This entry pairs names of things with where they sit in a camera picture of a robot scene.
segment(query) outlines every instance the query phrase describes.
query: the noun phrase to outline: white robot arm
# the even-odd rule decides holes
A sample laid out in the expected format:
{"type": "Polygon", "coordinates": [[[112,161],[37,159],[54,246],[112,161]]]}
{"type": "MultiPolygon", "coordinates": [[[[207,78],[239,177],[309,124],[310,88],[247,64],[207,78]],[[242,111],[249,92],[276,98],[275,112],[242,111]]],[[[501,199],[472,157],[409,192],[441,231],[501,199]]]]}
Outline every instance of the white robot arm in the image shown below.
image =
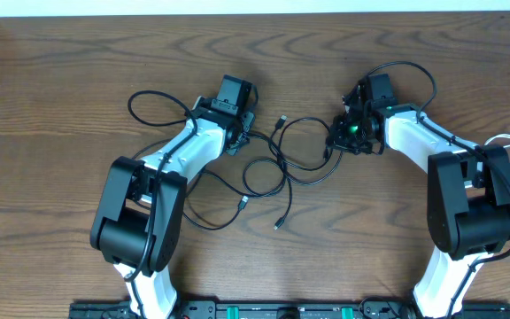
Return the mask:
{"type": "Polygon", "coordinates": [[[166,264],[178,241],[186,185],[210,161],[223,152],[235,154],[244,142],[255,118],[252,107],[246,107],[251,87],[248,82],[224,76],[218,96],[199,97],[192,110],[195,120],[188,119],[182,132],[163,148],[140,160],[121,157],[112,164],[90,243],[124,278],[138,271],[138,262],[146,253],[148,229],[148,217],[125,207],[125,200],[150,204],[151,197],[157,195],[160,203],[153,228],[155,244],[146,258],[149,262],[127,282],[134,313],[158,319],[171,314],[177,293],[166,264]],[[159,164],[168,153],[162,177],[156,181],[159,164]],[[159,183],[157,194],[152,193],[154,183],[159,183]]]}
{"type": "MultiPolygon", "coordinates": [[[[476,261],[498,253],[510,239],[507,185],[497,183],[497,172],[451,141],[470,149],[479,148],[477,144],[439,127],[416,105],[400,105],[387,74],[369,73],[343,101],[346,113],[335,117],[329,147],[356,155],[382,154],[388,147],[428,174],[427,222],[436,247],[424,277],[414,287],[414,303],[425,318],[448,316],[452,303],[452,313],[459,312],[473,274],[483,265],[476,261]],[[380,145],[377,152],[374,144],[380,145]],[[468,198],[469,187],[485,187],[485,195],[468,198]]],[[[488,164],[510,176],[503,147],[480,149],[488,164]]]]}

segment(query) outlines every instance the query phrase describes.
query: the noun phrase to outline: wood grain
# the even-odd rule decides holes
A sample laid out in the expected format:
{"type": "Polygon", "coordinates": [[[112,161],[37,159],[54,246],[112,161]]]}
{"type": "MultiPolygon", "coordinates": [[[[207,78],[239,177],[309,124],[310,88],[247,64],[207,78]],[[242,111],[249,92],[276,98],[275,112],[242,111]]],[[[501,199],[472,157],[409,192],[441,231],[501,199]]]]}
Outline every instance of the wood grain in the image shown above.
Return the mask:
{"type": "MultiPolygon", "coordinates": [[[[255,129],[268,133],[282,114],[331,121],[361,75],[396,59],[435,75],[428,113],[440,125],[478,143],[510,133],[510,12],[0,19],[0,317],[65,318],[73,301],[127,296],[89,246],[104,179],[118,156],[179,130],[131,119],[133,92],[161,89],[192,105],[232,74],[258,85],[255,129]]],[[[429,95],[418,72],[390,75],[401,101],[429,95]]],[[[151,121],[182,116],[154,97],[138,102],[151,121]]],[[[285,151],[318,163],[322,134],[293,127],[285,151]]],[[[210,168],[240,187],[245,163],[267,154],[254,142],[210,168]]],[[[279,177],[261,165],[249,178],[264,190],[279,177]]],[[[176,288],[222,300],[359,300],[405,297],[421,278],[433,247],[426,176],[402,154],[345,155],[326,182],[294,194],[280,231],[286,192],[251,201],[220,232],[184,222],[170,264],[176,288]]],[[[238,200],[206,177],[189,202],[222,222],[238,200]]],[[[510,302],[510,259],[485,266],[467,298],[510,302]]]]}

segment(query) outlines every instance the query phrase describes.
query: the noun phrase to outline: white wall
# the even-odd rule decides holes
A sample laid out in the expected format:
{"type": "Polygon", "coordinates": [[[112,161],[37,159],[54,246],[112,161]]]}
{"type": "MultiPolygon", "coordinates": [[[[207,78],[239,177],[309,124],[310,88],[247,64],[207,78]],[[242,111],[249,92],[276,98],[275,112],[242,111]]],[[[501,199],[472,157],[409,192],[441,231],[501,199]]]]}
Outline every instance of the white wall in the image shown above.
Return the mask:
{"type": "Polygon", "coordinates": [[[0,0],[0,17],[510,11],[510,0],[0,0]]]}

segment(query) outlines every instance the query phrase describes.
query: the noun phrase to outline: cable connector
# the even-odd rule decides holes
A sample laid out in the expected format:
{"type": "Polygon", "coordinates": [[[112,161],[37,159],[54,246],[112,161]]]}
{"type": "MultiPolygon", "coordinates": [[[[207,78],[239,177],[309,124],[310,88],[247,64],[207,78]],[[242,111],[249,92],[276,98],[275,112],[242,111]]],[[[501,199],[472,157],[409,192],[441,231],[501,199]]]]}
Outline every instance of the cable connector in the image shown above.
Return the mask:
{"type": "Polygon", "coordinates": [[[279,218],[278,221],[274,224],[274,230],[278,230],[284,224],[284,218],[279,218]]]}
{"type": "Polygon", "coordinates": [[[249,200],[249,198],[247,196],[243,196],[243,198],[241,198],[241,201],[239,202],[239,204],[237,204],[237,209],[240,211],[243,210],[247,206],[248,200],[249,200]]]}
{"type": "Polygon", "coordinates": [[[286,115],[282,115],[281,118],[274,125],[274,129],[276,129],[276,130],[281,129],[282,126],[284,125],[285,121],[287,121],[287,116],[286,115]]]}

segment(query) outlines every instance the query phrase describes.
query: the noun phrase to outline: green terminal block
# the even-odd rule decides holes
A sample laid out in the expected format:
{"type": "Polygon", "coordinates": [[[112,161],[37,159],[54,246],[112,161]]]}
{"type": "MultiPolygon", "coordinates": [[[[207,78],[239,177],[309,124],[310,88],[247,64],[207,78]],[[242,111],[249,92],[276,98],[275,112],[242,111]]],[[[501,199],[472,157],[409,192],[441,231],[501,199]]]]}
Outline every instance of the green terminal block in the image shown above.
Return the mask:
{"type": "Polygon", "coordinates": [[[228,319],[239,319],[239,307],[228,307],[228,319]]]}
{"type": "Polygon", "coordinates": [[[353,319],[353,308],[352,307],[343,307],[342,308],[342,319],[353,319]]]}

